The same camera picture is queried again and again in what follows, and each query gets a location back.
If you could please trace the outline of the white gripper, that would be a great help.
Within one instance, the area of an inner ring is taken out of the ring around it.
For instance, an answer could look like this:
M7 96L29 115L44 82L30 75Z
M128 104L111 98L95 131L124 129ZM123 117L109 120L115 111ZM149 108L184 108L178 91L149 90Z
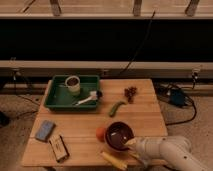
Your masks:
M134 153L138 154L140 157L143 155L142 143L144 138L136 137L133 139L128 140L125 143L125 146L129 149L129 151L133 151Z

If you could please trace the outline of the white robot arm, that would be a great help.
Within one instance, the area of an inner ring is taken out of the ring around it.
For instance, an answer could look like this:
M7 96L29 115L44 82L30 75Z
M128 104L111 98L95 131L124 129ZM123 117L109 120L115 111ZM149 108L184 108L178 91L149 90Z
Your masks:
M159 159L180 171L212 171L191 154L191 143L183 136L136 137L128 140L125 146L145 166Z

